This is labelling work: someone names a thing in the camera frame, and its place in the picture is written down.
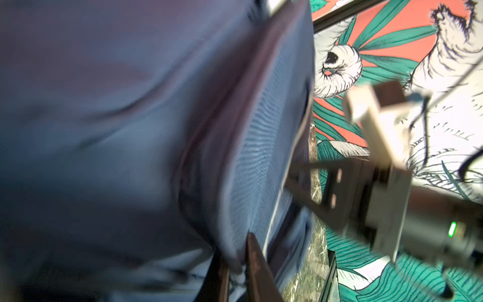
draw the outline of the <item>green led light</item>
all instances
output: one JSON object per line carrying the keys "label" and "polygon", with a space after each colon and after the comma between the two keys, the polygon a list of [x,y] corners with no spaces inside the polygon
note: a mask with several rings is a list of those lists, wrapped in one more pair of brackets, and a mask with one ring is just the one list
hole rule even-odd
{"label": "green led light", "polygon": [[452,222],[450,226],[450,230],[448,231],[448,236],[452,237],[456,231],[456,222]]}

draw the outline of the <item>cable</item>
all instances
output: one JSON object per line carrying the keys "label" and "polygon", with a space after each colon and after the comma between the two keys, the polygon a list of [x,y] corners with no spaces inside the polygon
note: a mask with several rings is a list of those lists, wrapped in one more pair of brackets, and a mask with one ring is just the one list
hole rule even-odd
{"label": "cable", "polygon": [[[427,106],[426,110],[429,111],[430,109],[432,109],[434,106],[436,106],[437,104],[441,103],[450,93],[452,93],[456,88],[459,87],[459,85],[464,81],[466,80],[466,78],[483,62],[483,56],[481,56],[478,61],[476,61],[475,64],[473,64],[467,71],[464,75],[462,75],[459,80],[453,85],[451,86],[448,91],[446,91],[444,94],[442,94],[439,98],[437,98],[434,102],[431,103],[430,106]],[[411,124],[409,124],[409,130],[411,130],[413,127],[414,127],[414,124],[423,116],[423,112],[421,112],[420,114],[418,114],[414,120],[411,122]]]}
{"label": "cable", "polygon": [[398,275],[403,281],[407,281],[411,286],[417,288],[421,292],[430,296],[433,299],[433,301],[452,302],[455,300],[455,290],[450,285],[451,282],[449,282],[449,279],[447,276],[447,272],[448,272],[447,268],[442,269],[442,275],[445,282],[445,287],[444,287],[444,292],[439,294],[430,289],[427,289],[427,287],[423,286],[421,283],[415,280],[411,280],[411,278],[406,276],[404,272],[395,263],[390,263],[390,264],[392,264],[394,271],[396,272],[396,275]]}
{"label": "cable", "polygon": [[481,155],[483,155],[483,148],[481,148],[478,152],[476,152],[470,158],[465,160],[463,164],[459,167],[458,175],[462,181],[465,181],[466,172],[468,172],[470,165]]}
{"label": "cable", "polygon": [[[414,124],[421,118],[423,117],[423,124],[424,124],[424,137],[425,137],[425,158],[423,162],[423,167],[426,166],[427,161],[429,159],[429,145],[428,145],[428,135],[427,135],[427,113],[428,111],[436,106],[437,104],[441,103],[449,94],[451,94],[459,85],[466,79],[468,76],[483,62],[483,56],[481,56],[478,61],[476,61],[475,64],[473,64],[464,75],[462,75],[458,81],[449,88],[448,91],[446,91],[444,94],[440,95],[434,102],[432,102],[430,105],[428,104],[429,99],[425,98],[425,101],[423,103],[423,109],[421,110],[421,113],[418,114],[414,120],[409,124],[409,133],[411,133],[411,130],[414,128]],[[482,155],[482,151],[480,150],[478,153],[474,154],[471,156],[469,159],[467,159],[459,168],[458,174],[461,178],[462,181],[465,180],[465,174],[468,170],[468,167],[470,164],[477,159],[479,156]]]}

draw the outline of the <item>wallpaper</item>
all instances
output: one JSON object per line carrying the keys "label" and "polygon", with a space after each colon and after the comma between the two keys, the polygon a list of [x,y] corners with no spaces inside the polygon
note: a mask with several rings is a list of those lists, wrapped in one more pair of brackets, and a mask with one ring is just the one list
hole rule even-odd
{"label": "wallpaper", "polygon": [[[347,2],[311,1],[313,18]],[[483,142],[483,67],[461,81],[483,56],[482,21],[483,0],[390,0],[315,34],[319,160],[369,156],[360,126],[344,119],[341,98],[352,86],[397,80],[408,94],[431,96],[427,132],[422,119],[414,124],[404,158],[415,183],[482,202],[483,163],[470,167],[466,182],[457,176]],[[420,112],[415,108],[395,126],[409,127]],[[326,177],[321,171],[322,184]],[[445,288],[440,268],[408,255],[393,265],[331,230],[327,246],[336,251],[341,301],[437,301]],[[447,279],[455,301],[483,301],[480,279],[457,269]]]}

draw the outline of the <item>metal rod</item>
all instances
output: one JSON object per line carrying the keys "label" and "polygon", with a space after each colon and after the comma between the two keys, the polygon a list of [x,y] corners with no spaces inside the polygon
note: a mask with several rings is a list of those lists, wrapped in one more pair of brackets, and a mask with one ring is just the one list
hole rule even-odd
{"label": "metal rod", "polygon": [[354,0],[315,20],[313,22],[313,32],[318,33],[384,1],[387,0]]}

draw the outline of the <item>green leaf pattern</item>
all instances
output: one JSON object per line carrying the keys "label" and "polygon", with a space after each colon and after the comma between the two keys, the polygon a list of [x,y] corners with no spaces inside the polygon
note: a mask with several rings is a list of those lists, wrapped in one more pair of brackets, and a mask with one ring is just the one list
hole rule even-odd
{"label": "green leaf pattern", "polygon": [[443,171],[444,173],[446,174],[446,176],[448,177],[448,179],[451,181],[451,183],[453,184],[453,186],[456,188],[456,190],[458,190],[459,194],[466,200],[470,200],[468,198],[468,196],[466,195],[466,193],[460,188],[459,184],[455,181],[455,179],[453,178],[453,176],[451,175],[451,172],[448,171],[448,169],[446,168],[446,165],[444,164],[443,161],[441,161],[441,165],[443,166]]}
{"label": "green leaf pattern", "polygon": [[324,0],[311,0],[310,7],[312,9],[312,13],[315,13],[316,11],[322,9],[327,3],[328,1]]}
{"label": "green leaf pattern", "polygon": [[[353,47],[359,52],[395,47],[417,41],[419,39],[435,34],[433,26],[423,26],[411,29],[403,29],[383,35],[376,39],[371,38],[384,28],[410,0],[390,0],[366,26],[362,33],[356,38]],[[354,18],[347,30],[339,37],[339,44],[348,44],[353,34],[357,18]],[[361,53],[361,58],[370,62],[376,67],[364,67],[356,86],[365,84],[379,84],[388,80],[398,80],[405,84],[411,77],[412,72],[419,64],[416,61],[396,58],[374,56]],[[338,110],[342,110],[341,99],[337,97],[326,99],[326,102]],[[327,122],[361,135],[357,125],[347,123],[342,115],[330,111],[318,103],[314,104],[314,112]],[[345,142],[346,139],[326,122],[315,119],[316,126],[332,138]],[[324,135],[317,133],[317,139],[321,142],[317,146],[320,161],[338,160],[344,158],[337,151],[331,142]],[[324,188],[327,181],[327,172],[320,171],[320,182]],[[365,265],[371,265],[381,258],[369,250],[369,247],[340,237],[337,233],[327,228],[327,247],[336,251],[338,269],[351,273],[355,276],[361,274],[357,271]],[[343,302],[426,302],[434,301],[428,290],[434,293],[441,293],[445,287],[440,268],[429,266],[421,261],[402,254],[396,261],[396,267],[388,264],[382,270],[379,277],[363,289],[355,290],[348,284],[340,284],[341,301]],[[447,273],[449,284],[455,289],[455,302],[479,302],[483,301],[483,283],[480,279],[460,269],[450,269]]]}

